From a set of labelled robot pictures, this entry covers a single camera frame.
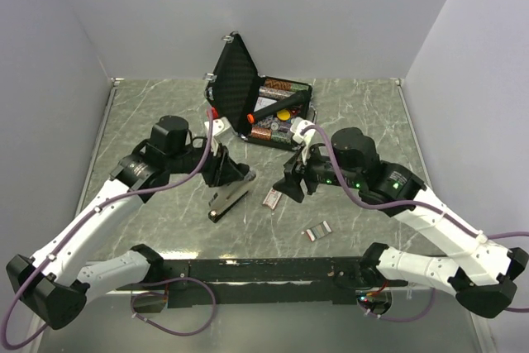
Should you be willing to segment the black stapler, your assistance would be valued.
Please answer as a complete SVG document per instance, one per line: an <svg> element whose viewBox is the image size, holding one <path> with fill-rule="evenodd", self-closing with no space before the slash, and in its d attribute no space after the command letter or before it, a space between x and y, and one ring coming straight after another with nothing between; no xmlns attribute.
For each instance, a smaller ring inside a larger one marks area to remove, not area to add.
<svg viewBox="0 0 529 353"><path fill-rule="evenodd" d="M256 173L250 170L243 180L221 186L208 202L208 219L213 223L220 221L253 189L255 177Z"/></svg>

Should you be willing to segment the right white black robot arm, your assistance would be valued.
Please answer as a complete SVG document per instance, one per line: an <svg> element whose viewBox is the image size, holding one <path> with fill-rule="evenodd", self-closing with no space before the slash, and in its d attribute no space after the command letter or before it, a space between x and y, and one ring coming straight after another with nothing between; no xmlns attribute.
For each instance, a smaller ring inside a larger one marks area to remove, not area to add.
<svg viewBox="0 0 529 353"><path fill-rule="evenodd" d="M498 244L453 212L410 169L381 160L374 140L360 129L347 127L328 137L301 120L290 131L300 148L284 164L275 190L301 203L321 184L340 186L357 206L411 227L442 252L415 255L373 243L360 260L367 284L402 280L427 286L484 318L513 310L515 280L527 267L527 252Z"/></svg>

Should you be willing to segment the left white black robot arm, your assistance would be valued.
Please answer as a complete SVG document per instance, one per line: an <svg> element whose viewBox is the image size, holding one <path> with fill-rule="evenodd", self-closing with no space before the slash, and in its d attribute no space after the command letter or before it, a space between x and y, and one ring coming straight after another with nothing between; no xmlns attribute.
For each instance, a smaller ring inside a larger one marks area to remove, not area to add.
<svg viewBox="0 0 529 353"><path fill-rule="evenodd" d="M218 222L249 191L255 177L248 165L236 163L217 137L231 127L225 118L206 122L206 136L193 136L182 117L164 116L150 136L119 160L95 198L52 241L25 257L15 255L7 275L17 300L59 330L83 308L113 289L128 284L157 286L164 260L146 245L124 255L89 265L91 254L122 221L146 204L155 193L173 187L170 178L200 174L209 188L208 218Z"/></svg>

